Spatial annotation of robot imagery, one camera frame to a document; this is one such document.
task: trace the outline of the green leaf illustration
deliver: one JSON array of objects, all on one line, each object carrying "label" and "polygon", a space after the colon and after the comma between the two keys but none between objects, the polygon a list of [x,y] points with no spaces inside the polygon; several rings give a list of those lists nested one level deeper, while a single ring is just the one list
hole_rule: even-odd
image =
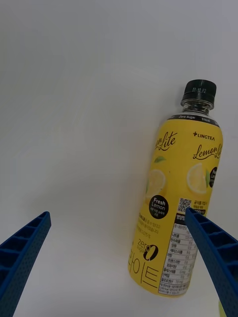
[{"label": "green leaf illustration", "polygon": [[207,185],[207,187],[209,185],[209,182],[210,182],[210,173],[208,170],[206,170],[206,185]]},{"label": "green leaf illustration", "polygon": [[161,161],[163,161],[163,160],[166,160],[166,158],[164,158],[164,157],[157,157],[157,158],[155,159],[155,163],[159,163],[159,162],[161,162]]},{"label": "green leaf illustration", "polygon": [[148,192],[148,188],[149,188],[149,180],[147,180],[147,183],[146,183],[145,193],[147,193],[147,192]]}]

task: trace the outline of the black circle label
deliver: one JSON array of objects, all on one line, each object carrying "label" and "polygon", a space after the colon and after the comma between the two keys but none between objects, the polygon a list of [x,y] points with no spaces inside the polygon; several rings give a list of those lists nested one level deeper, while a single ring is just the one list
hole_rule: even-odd
[{"label": "black circle label", "polygon": [[217,167],[213,168],[210,173],[210,182],[209,182],[210,187],[213,187],[214,185],[216,173],[217,173]]},{"label": "black circle label", "polygon": [[169,211],[169,204],[163,196],[153,196],[150,200],[149,211],[155,219],[162,219]]}]

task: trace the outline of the black bottle cap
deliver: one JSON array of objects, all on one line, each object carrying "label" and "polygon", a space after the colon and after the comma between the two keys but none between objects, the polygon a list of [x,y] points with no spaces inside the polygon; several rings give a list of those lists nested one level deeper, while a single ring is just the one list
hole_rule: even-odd
[{"label": "black bottle cap", "polygon": [[186,100],[191,99],[208,101],[209,103],[214,104],[216,91],[217,86],[209,80],[191,80],[186,85],[181,105],[183,106]]}]

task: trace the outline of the plastic bottle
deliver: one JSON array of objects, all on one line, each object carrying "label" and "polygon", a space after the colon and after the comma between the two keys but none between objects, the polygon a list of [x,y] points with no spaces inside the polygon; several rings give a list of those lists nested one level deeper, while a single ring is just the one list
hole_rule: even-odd
[{"label": "plastic bottle", "polygon": [[156,295],[179,296],[189,287],[197,247],[185,210],[206,215],[223,145],[221,129],[209,116],[215,94],[214,83],[190,81],[182,113],[158,133],[128,260],[131,277]]}]

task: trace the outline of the nutrition facts table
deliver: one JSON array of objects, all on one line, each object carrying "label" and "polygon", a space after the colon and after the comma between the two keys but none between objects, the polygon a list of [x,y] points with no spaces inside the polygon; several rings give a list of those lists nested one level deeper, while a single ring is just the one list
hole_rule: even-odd
[{"label": "nutrition facts table", "polygon": [[194,262],[197,246],[185,225],[185,216],[177,213],[170,244],[161,275],[159,293],[181,295],[186,292]]}]

